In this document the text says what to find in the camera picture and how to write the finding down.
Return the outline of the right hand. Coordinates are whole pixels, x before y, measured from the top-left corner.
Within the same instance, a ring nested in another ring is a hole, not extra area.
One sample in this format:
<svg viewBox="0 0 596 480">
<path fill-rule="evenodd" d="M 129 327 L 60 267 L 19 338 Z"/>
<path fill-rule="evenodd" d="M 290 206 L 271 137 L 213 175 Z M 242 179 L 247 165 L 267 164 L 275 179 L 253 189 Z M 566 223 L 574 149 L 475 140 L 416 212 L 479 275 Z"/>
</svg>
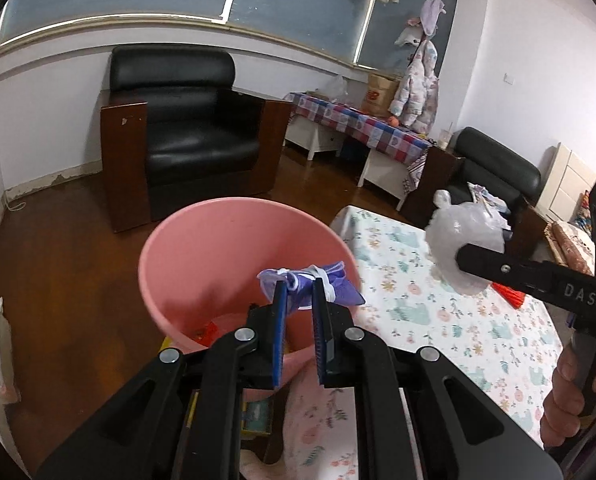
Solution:
<svg viewBox="0 0 596 480">
<path fill-rule="evenodd" d="M 583 393 L 574 380 L 578 374 L 578 360 L 570 344 L 560 353 L 557 366 L 552 373 L 552 391 L 543 404 L 544 413 L 540 419 L 540 438 L 546 448 L 556 448 L 567 438 L 575 437 L 581 428 L 580 415 L 585 401 Z M 596 377 L 593 382 L 596 392 Z"/>
</svg>

